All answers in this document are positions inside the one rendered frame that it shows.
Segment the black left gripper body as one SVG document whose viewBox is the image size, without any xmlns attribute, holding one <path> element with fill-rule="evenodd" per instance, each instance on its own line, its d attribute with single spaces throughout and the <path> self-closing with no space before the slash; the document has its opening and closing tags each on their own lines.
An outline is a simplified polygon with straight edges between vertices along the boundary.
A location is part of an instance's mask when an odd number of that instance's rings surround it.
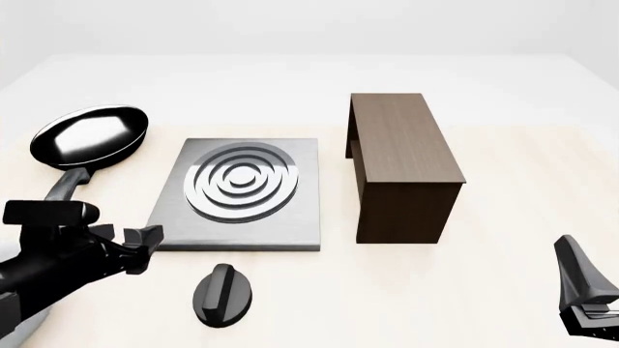
<svg viewBox="0 0 619 348">
<path fill-rule="evenodd" d="M 141 275 L 148 269 L 150 259 L 158 243 L 128 244 L 120 246 L 111 241 L 100 241 L 104 258 L 100 266 L 101 275 Z"/>
</svg>

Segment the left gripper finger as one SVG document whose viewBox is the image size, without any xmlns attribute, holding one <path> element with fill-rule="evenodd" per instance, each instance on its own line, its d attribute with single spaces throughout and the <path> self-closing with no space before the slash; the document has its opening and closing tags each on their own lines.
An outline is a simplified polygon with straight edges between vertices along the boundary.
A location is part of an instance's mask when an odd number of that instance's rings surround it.
<svg viewBox="0 0 619 348">
<path fill-rule="evenodd" d="M 106 240 L 114 240 L 115 231 L 112 224 L 91 225 L 89 232 Z"/>
<path fill-rule="evenodd" d="M 164 238 L 163 226 L 151 225 L 144 228 L 125 228 L 124 237 L 124 247 L 146 247 L 148 251 L 155 251 Z"/>
</svg>

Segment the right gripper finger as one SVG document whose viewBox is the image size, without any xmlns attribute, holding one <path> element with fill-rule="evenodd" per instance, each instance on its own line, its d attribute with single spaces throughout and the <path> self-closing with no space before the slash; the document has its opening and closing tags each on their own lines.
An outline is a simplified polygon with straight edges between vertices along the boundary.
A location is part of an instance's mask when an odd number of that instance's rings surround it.
<svg viewBox="0 0 619 348">
<path fill-rule="evenodd" d="M 593 265 L 571 235 L 563 235 L 554 243 L 560 275 L 559 310 L 570 306 L 609 305 L 619 300 L 614 286 Z"/>
</svg>

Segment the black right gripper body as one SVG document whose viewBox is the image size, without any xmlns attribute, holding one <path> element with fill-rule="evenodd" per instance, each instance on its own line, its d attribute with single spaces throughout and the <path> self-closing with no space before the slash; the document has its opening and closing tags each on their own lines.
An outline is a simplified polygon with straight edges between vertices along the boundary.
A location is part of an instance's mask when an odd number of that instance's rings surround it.
<svg viewBox="0 0 619 348">
<path fill-rule="evenodd" d="M 609 304 L 560 304 L 559 309 L 569 335 L 619 341 L 619 310 Z"/>
</svg>

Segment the flat stove plate with rings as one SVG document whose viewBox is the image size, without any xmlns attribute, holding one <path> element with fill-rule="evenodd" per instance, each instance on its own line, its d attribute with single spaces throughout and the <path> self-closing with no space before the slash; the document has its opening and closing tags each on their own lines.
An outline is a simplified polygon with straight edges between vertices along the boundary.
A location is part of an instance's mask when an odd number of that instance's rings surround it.
<svg viewBox="0 0 619 348">
<path fill-rule="evenodd" d="M 148 222 L 163 251 L 319 251 L 315 138 L 188 138 Z"/>
</svg>

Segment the round black stove knob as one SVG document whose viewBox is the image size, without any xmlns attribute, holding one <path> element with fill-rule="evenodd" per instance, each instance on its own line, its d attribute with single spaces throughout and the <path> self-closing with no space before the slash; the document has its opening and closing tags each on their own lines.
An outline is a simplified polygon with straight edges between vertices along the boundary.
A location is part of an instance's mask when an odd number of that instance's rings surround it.
<svg viewBox="0 0 619 348">
<path fill-rule="evenodd" d="M 220 263 L 196 286 L 192 309 L 207 327 L 221 329 L 236 324 L 249 312 L 251 284 L 233 266 Z"/>
</svg>

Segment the black frying pan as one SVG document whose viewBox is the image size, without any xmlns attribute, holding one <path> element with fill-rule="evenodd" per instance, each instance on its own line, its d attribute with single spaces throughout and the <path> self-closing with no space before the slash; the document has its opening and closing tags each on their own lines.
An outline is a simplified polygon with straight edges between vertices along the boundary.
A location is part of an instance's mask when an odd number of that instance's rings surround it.
<svg viewBox="0 0 619 348">
<path fill-rule="evenodd" d="M 142 144 L 147 114 L 135 106 L 106 104 L 78 109 L 50 122 L 32 138 L 31 156 L 63 174 L 44 199 L 68 201 L 94 173 L 127 159 Z"/>
</svg>

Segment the dark brown wooden stand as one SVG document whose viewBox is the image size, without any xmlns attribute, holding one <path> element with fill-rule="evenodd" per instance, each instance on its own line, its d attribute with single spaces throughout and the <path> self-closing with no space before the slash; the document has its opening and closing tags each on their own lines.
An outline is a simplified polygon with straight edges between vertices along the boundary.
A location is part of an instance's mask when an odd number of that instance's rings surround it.
<svg viewBox="0 0 619 348">
<path fill-rule="evenodd" d="M 360 201 L 357 243 L 438 243 L 466 179 L 423 95 L 352 94 L 345 156 Z"/>
</svg>

